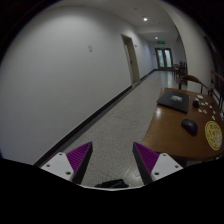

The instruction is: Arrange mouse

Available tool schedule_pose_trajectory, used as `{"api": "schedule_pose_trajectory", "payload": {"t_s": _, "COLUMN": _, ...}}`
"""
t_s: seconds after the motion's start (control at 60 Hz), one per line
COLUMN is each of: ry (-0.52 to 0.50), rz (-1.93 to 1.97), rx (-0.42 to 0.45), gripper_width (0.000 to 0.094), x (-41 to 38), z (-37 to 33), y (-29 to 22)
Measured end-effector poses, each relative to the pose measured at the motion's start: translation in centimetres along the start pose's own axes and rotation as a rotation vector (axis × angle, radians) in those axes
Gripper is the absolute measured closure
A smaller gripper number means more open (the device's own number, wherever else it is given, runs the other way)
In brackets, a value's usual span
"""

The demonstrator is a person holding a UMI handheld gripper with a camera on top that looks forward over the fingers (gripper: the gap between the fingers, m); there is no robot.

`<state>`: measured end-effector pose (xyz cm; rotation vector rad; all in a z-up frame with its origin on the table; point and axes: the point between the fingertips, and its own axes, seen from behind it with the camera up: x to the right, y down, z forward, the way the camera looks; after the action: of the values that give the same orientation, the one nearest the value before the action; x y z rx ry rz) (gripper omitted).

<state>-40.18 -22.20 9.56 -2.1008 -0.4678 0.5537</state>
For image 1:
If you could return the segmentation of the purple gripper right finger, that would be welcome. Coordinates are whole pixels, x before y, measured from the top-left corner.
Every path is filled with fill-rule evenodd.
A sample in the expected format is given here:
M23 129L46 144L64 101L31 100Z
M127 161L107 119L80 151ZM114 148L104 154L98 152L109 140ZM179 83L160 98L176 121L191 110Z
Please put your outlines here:
M140 143L133 143L133 154L145 185L182 169L167 153L158 154Z

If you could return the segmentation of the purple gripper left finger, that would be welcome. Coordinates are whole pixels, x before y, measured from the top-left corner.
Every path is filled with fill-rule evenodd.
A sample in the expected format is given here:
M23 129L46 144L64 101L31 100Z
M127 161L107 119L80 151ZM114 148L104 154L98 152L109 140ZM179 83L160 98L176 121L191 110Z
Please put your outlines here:
M92 152L93 144L88 142L68 153L57 153L42 165L41 168L65 180L80 185Z

